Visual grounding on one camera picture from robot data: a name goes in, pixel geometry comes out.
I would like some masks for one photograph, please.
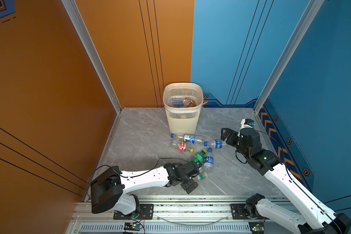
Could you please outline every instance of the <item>blue wall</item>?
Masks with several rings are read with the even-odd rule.
[[[195,0],[191,82],[224,105],[257,98],[308,2]]]
[[[351,0],[323,3],[269,100],[312,167],[313,193],[351,195]],[[351,207],[351,197],[328,205]]]

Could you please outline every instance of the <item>basket rim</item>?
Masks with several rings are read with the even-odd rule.
[[[199,89],[201,91],[201,98],[202,98],[202,101],[199,105],[195,106],[195,107],[182,107],[182,108],[178,108],[178,107],[170,107],[166,104],[165,102],[165,96],[164,94],[162,95],[162,101],[164,103],[164,107],[165,109],[168,109],[169,111],[171,110],[178,110],[180,111],[179,113],[181,112],[185,112],[187,113],[188,110],[197,110],[199,108],[201,108],[201,106],[203,105],[204,103],[204,96],[203,96],[203,90],[201,89],[201,87],[198,85],[198,84],[195,84],[195,83],[191,83],[191,82],[178,82],[178,83],[171,83],[171,84],[168,84],[165,89],[164,89],[164,93],[165,91],[167,91],[170,87],[173,87],[173,86],[181,86],[181,85],[192,85],[192,86],[195,86],[197,89]]]

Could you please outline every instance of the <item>beige plastic basket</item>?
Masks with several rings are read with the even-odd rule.
[[[195,101],[195,107],[170,107],[170,98],[190,97]],[[172,83],[165,87],[163,101],[167,113],[169,130],[171,133],[193,134],[196,131],[200,110],[203,104],[203,91],[194,83]]]

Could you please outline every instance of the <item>blue label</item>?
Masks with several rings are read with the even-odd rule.
[[[185,134],[184,135],[184,141],[185,142],[195,143],[195,136],[189,135],[189,134]]]
[[[215,140],[216,141],[216,149],[222,148],[222,141],[221,140]]]
[[[211,164],[213,164],[213,158],[210,156],[207,156],[205,162],[210,162]]]

